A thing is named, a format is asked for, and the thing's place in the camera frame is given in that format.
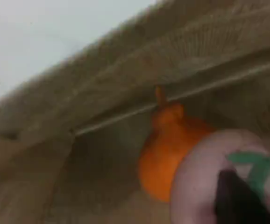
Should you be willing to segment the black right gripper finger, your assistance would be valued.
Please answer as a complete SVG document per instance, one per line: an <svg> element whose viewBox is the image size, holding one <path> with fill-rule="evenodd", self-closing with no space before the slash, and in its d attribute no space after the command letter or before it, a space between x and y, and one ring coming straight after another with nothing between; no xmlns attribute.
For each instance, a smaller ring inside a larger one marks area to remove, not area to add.
<svg viewBox="0 0 270 224"><path fill-rule="evenodd" d="M214 203L218 224L270 224L270 212L235 171L219 173Z"/></svg>

